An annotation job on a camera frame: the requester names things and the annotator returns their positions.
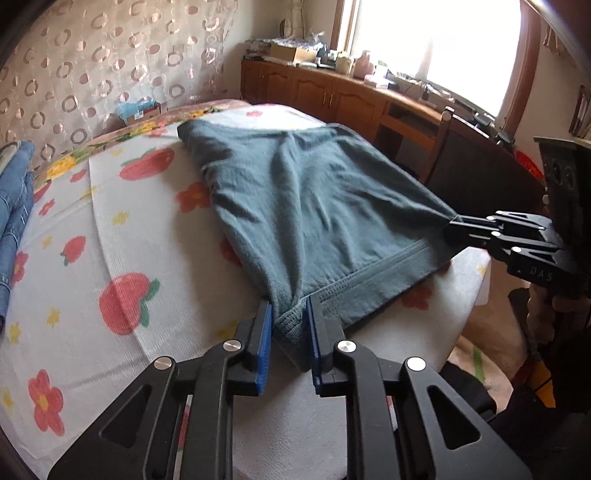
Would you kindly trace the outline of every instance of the wooden countertop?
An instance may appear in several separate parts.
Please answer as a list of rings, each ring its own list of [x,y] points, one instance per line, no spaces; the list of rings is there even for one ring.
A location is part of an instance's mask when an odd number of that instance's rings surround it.
[[[264,63],[264,64],[268,64],[268,65],[275,65],[275,66],[285,67],[285,68],[289,68],[289,69],[296,69],[296,70],[305,70],[306,72],[310,72],[312,74],[328,76],[328,77],[343,80],[346,82],[355,83],[357,85],[362,86],[365,89],[371,90],[379,95],[386,97],[386,100],[388,102],[394,103],[406,110],[411,111],[412,113],[420,116],[421,118],[431,122],[433,125],[439,126],[439,124],[441,123],[441,113],[440,112],[437,112],[436,110],[429,108],[428,106],[423,105],[422,103],[419,103],[416,100],[413,100],[412,98],[404,96],[402,93],[394,92],[393,90],[376,89],[376,88],[370,87],[369,85],[364,84],[363,80],[355,79],[350,75],[348,75],[348,76],[341,75],[340,73],[336,73],[334,70],[329,70],[329,69],[321,69],[321,68],[307,69],[307,68],[300,68],[300,67],[283,66],[283,65],[273,63],[270,61],[261,61],[261,60],[243,60],[243,61],[258,61],[260,63]]]

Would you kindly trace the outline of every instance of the cable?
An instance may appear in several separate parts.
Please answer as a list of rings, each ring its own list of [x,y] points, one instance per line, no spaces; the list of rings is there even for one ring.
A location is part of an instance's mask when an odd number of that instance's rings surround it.
[[[538,393],[539,390],[544,388],[549,382],[552,381],[552,377],[548,377],[541,385],[539,385],[535,390],[534,393]]]

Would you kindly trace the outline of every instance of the blue gripper pad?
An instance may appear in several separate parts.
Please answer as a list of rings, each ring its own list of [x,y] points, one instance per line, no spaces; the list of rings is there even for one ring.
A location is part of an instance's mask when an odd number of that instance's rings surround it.
[[[269,374],[269,361],[271,356],[271,325],[273,321],[273,309],[271,303],[267,304],[265,311],[265,320],[261,332],[261,343],[259,344],[256,353],[256,391],[262,395],[267,384],[267,377]]]

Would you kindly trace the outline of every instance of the sunlight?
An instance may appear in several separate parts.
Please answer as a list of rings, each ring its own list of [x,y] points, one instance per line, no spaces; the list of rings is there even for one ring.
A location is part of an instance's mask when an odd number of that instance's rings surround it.
[[[353,54],[370,50],[393,72],[415,75],[432,38],[427,79],[497,115],[520,28],[519,0],[363,0]]]

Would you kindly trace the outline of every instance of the floral blanket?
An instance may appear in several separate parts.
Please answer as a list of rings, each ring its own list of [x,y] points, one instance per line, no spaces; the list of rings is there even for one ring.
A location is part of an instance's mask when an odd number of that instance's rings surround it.
[[[186,115],[243,128],[322,124],[285,106],[233,105]],[[95,139],[42,173],[0,337],[0,426],[40,480],[155,358],[200,356],[256,312],[259,294],[177,125],[156,118]],[[488,263],[463,251],[353,338],[440,368]],[[309,374],[278,348],[271,356],[265,395],[235,403],[234,478],[343,478],[344,400],[316,396]]]

